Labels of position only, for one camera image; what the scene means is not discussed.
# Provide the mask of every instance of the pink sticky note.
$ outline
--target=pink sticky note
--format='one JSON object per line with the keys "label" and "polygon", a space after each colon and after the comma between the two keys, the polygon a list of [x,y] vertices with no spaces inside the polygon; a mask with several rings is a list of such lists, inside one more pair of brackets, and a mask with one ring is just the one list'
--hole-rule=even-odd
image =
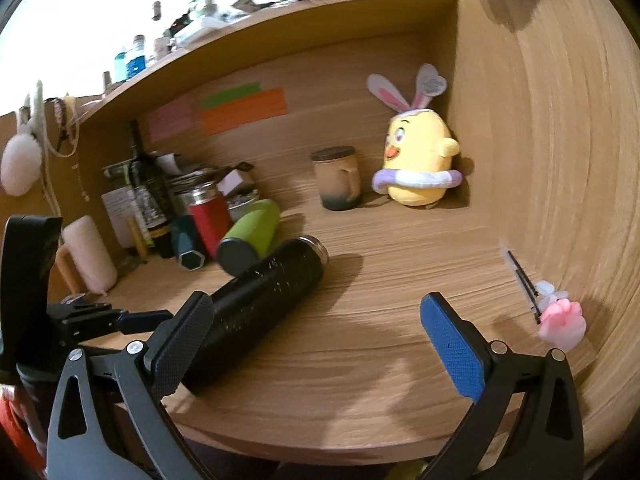
{"label": "pink sticky note", "polygon": [[187,95],[178,97],[168,104],[146,115],[151,142],[180,134],[195,126],[191,100]]}

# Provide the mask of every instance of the green water bottle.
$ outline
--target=green water bottle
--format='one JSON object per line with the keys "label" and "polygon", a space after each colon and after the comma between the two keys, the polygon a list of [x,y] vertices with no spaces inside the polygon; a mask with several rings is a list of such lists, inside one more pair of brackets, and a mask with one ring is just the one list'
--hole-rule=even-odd
{"label": "green water bottle", "polygon": [[216,259],[225,272],[237,276],[263,259],[279,221],[280,208],[273,200],[252,204],[218,244]]}

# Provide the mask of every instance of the bunny ears headband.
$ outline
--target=bunny ears headband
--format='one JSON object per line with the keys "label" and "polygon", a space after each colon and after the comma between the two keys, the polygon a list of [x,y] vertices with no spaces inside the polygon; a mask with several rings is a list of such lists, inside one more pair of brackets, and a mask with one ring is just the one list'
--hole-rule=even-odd
{"label": "bunny ears headband", "polygon": [[393,83],[380,74],[371,74],[367,78],[367,88],[389,108],[402,113],[410,110],[424,110],[429,106],[432,98],[444,93],[447,89],[447,80],[438,75],[433,65],[422,65],[415,77],[415,97],[411,105],[402,97]]}

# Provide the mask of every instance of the red tumbler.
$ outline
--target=red tumbler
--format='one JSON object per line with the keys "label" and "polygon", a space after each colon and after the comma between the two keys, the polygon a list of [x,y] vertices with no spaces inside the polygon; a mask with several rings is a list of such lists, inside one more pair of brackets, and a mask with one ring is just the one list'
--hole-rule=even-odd
{"label": "red tumbler", "polygon": [[216,189],[215,184],[205,184],[191,192],[189,212],[209,256],[215,260],[218,243],[232,224],[225,197]]}

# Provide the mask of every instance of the blue bottle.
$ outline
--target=blue bottle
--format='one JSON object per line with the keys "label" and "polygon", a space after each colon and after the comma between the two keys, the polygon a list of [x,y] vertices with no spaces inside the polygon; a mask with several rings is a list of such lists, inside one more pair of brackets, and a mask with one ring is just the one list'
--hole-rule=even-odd
{"label": "blue bottle", "polygon": [[127,80],[146,68],[145,37],[139,34],[133,38],[133,48],[127,52]]}

